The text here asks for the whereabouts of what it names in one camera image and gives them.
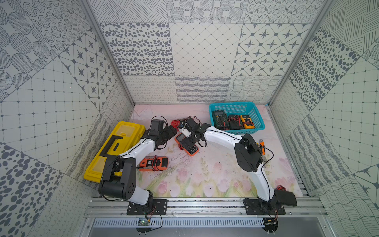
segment blue basket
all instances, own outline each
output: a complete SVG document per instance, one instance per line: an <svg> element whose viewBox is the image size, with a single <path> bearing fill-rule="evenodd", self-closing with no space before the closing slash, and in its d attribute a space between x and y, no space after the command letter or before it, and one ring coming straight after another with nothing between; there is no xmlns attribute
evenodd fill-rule
<svg viewBox="0 0 379 237"><path fill-rule="evenodd" d="M228 130L228 133L232 134L246 134L255 133L256 131L265 129L265 124L258 111L258 108L253 102L229 102L229 103L216 103L209 105L209 115L211 116L212 126L215 125L213 122L212 111L223 110L227 116L229 115L249 115L254 123L254 129L240 129L240 130Z"/></svg>

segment vent grille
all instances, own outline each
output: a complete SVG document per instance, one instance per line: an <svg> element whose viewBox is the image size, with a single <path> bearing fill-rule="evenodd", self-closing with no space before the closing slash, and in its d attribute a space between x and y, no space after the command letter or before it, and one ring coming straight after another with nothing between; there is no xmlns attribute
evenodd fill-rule
<svg viewBox="0 0 379 237"><path fill-rule="evenodd" d="M131 218L96 218L94 227L119 228L155 228L162 224L160 217L151 218L151 225L139 226L138 217ZM260 217L174 217L163 218L163 227L264 227Z"/></svg>

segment patterned wall tile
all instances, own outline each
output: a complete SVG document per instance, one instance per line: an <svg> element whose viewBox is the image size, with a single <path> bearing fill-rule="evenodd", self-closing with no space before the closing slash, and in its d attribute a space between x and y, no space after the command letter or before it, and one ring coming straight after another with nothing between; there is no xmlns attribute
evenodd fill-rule
<svg viewBox="0 0 379 237"><path fill-rule="evenodd" d="M363 169L354 174L357 181L374 203L374 206L379 209L379 164Z"/></svg>
<svg viewBox="0 0 379 237"><path fill-rule="evenodd" d="M312 110L353 172L379 164L378 73L360 58Z"/></svg>
<svg viewBox="0 0 379 237"><path fill-rule="evenodd" d="M358 54L379 36L377 0L336 0L321 27Z"/></svg>
<svg viewBox="0 0 379 237"><path fill-rule="evenodd" d="M230 76L240 24L170 23L175 75Z"/></svg>
<svg viewBox="0 0 379 237"><path fill-rule="evenodd" d="M224 102L230 77L175 77L178 102Z"/></svg>
<svg viewBox="0 0 379 237"><path fill-rule="evenodd" d="M333 35L321 28L317 31L290 77L309 110L342 79L358 57Z"/></svg>
<svg viewBox="0 0 379 237"><path fill-rule="evenodd" d="M46 39L16 3L0 3L0 100L56 57Z"/></svg>
<svg viewBox="0 0 379 237"><path fill-rule="evenodd" d="M90 0L98 22L167 22L165 0Z"/></svg>
<svg viewBox="0 0 379 237"><path fill-rule="evenodd" d="M134 102L177 103L175 77L124 76Z"/></svg>
<svg viewBox="0 0 379 237"><path fill-rule="evenodd" d="M374 66L379 67L379 37L373 42L373 44L368 48L362 57L367 59Z"/></svg>
<svg viewBox="0 0 379 237"><path fill-rule="evenodd" d="M310 189L316 189L343 177L351 171L327 140L311 114L286 139L293 158Z"/></svg>
<svg viewBox="0 0 379 237"><path fill-rule="evenodd" d="M286 81L271 110L279 129L286 139L300 122L309 114L290 81Z"/></svg>
<svg viewBox="0 0 379 237"><path fill-rule="evenodd" d="M243 23L249 0L166 0L168 22Z"/></svg>
<svg viewBox="0 0 379 237"><path fill-rule="evenodd" d="M225 101L267 103L281 79L280 76L232 77Z"/></svg>
<svg viewBox="0 0 379 237"><path fill-rule="evenodd" d="M77 0L21 0L20 5L57 54L90 28Z"/></svg>
<svg viewBox="0 0 379 237"><path fill-rule="evenodd" d="M235 76L283 76L310 24L243 24Z"/></svg>
<svg viewBox="0 0 379 237"><path fill-rule="evenodd" d="M338 236L377 236L379 211L354 176L318 188L319 196Z"/></svg>
<svg viewBox="0 0 379 237"><path fill-rule="evenodd" d="M116 76L92 29L58 55L89 99L100 110Z"/></svg>
<svg viewBox="0 0 379 237"><path fill-rule="evenodd" d="M97 187L96 183L86 181L83 176L84 173L98 153L100 148L105 143L109 134L112 132L114 126L110 126L105 120L106 117L101 113L97 116L91 129L88 132L84 142L80 145L75 157L73 158L66 175L84 183L93 188Z"/></svg>
<svg viewBox="0 0 379 237"><path fill-rule="evenodd" d="M99 113L59 58L0 107L1 141L62 172Z"/></svg>
<svg viewBox="0 0 379 237"><path fill-rule="evenodd" d="M46 207L63 173L0 143L0 230L27 236Z"/></svg>
<svg viewBox="0 0 379 237"><path fill-rule="evenodd" d="M246 22L312 23L324 0L249 0Z"/></svg>
<svg viewBox="0 0 379 237"><path fill-rule="evenodd" d="M100 113L105 116L110 126L115 127L119 121L129 120L133 105L125 93L123 85L118 80L116 80L113 89Z"/></svg>
<svg viewBox="0 0 379 237"><path fill-rule="evenodd" d="M74 236L94 196L97 190L64 174L28 236Z"/></svg>
<svg viewBox="0 0 379 237"><path fill-rule="evenodd" d="M101 23L123 75L173 75L171 40L164 23Z"/></svg>

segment table surface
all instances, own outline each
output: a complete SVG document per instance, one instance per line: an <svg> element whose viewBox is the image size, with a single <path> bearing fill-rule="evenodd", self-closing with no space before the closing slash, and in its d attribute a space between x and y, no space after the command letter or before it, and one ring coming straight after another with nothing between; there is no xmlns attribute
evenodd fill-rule
<svg viewBox="0 0 379 237"><path fill-rule="evenodd" d="M263 139L265 146L275 154L265 165L268 181L273 188L284 186L296 197L303 197L274 125L264 105L257 105L266 128L252 134L255 141ZM130 122L150 127L153 116L162 115L170 123L174 119L197 116L202 123L209 123L208 105L136 105ZM216 143L208 142L205 148L190 157L181 151L174 139L162 150L149 155L167 156L165 171L137 171L137 184L153 192L154 197L257 197L257 191L248 172L236 161L234 151ZM266 159L272 154L267 151Z"/></svg>

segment yellow multimeter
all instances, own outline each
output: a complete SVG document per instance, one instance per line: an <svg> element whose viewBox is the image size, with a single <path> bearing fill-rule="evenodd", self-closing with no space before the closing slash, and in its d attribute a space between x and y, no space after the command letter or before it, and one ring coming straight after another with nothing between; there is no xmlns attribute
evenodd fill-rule
<svg viewBox="0 0 379 237"><path fill-rule="evenodd" d="M245 129L254 129L255 128L254 123L251 120L249 115L241 115L240 117L241 117L243 127Z"/></svg>

